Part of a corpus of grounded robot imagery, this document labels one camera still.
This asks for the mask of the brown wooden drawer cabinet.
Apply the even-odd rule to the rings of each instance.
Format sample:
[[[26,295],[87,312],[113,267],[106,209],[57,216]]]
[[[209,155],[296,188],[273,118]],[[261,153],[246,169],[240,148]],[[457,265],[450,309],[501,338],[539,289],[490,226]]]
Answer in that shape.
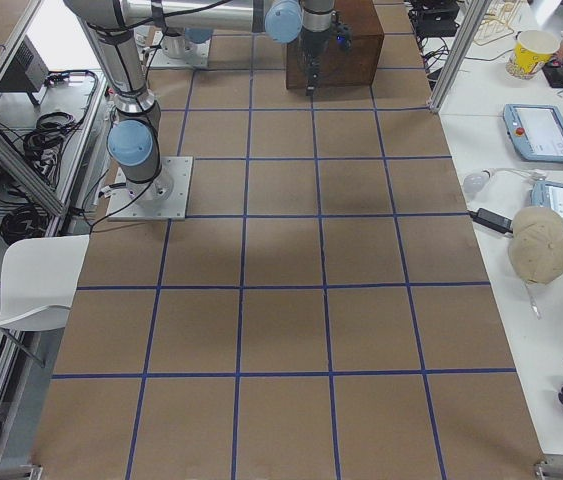
[[[337,10],[340,19],[352,31],[352,47],[343,52],[332,38],[321,55],[319,88],[357,87],[370,85],[375,77],[381,54],[384,32],[371,1],[302,1],[305,10]],[[285,86],[288,90],[305,92],[305,65],[296,40],[286,46]]]

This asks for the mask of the white light bulb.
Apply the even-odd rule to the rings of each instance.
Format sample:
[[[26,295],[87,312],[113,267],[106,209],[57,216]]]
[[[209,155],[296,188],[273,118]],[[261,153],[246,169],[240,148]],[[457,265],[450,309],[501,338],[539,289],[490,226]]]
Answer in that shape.
[[[468,174],[462,181],[462,190],[466,197],[474,197],[481,192],[492,178],[488,170]]]

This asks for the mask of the yellow popcorn bucket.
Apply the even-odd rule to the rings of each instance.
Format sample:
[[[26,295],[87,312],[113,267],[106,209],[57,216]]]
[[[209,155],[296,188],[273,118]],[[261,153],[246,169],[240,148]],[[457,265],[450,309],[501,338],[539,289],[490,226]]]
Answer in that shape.
[[[552,58],[559,46],[560,41],[549,32],[522,31],[505,65],[506,72],[512,77],[529,80]]]

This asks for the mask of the black power adapter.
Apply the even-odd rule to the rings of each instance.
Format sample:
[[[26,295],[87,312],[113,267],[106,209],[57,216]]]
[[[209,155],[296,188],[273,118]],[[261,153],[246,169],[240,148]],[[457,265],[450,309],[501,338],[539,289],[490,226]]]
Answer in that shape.
[[[479,208],[470,210],[469,216],[476,224],[482,225],[500,234],[512,234],[512,220],[490,210]]]

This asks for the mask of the blue teach pendant upper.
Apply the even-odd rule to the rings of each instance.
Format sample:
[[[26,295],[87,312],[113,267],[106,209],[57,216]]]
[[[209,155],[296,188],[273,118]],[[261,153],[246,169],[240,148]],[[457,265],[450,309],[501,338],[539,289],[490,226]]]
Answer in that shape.
[[[557,107],[506,104],[502,118],[522,160],[563,164],[563,117]]]

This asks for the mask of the grey control box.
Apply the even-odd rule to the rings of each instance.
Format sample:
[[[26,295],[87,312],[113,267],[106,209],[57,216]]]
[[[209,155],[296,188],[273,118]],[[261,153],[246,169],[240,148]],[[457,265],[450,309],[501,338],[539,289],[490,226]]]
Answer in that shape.
[[[25,36],[0,80],[0,94],[25,93],[33,106],[50,71],[28,36]]]

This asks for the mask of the beige baseball cap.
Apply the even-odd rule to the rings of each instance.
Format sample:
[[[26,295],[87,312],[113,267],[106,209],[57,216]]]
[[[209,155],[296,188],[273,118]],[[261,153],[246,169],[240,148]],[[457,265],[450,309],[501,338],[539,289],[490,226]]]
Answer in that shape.
[[[529,206],[512,220],[510,263],[528,283],[548,284],[563,274],[563,219],[547,207]]]

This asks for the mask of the white plastic chair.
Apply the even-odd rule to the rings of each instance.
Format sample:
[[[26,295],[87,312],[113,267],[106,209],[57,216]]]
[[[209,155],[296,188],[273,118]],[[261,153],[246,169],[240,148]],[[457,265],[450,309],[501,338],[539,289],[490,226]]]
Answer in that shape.
[[[90,237],[32,238],[8,247],[0,277],[0,328],[66,326]]]

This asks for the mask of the aluminium frame post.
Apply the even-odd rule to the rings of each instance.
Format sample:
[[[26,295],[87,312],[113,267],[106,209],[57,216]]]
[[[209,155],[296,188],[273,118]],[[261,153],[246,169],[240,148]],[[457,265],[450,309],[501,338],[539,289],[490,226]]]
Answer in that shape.
[[[438,113],[441,110],[489,5],[490,2],[487,0],[468,2],[467,10],[450,48],[450,53],[442,67],[428,102],[432,112]]]

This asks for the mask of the aluminium frame strut left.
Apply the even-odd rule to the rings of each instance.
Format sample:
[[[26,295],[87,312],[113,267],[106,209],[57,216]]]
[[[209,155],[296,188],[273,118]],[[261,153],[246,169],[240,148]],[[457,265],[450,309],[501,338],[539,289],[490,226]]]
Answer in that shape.
[[[33,201],[53,216],[62,216],[67,206],[56,195],[35,170],[27,164],[25,157],[11,144],[10,139],[0,131],[0,168],[20,183]]]

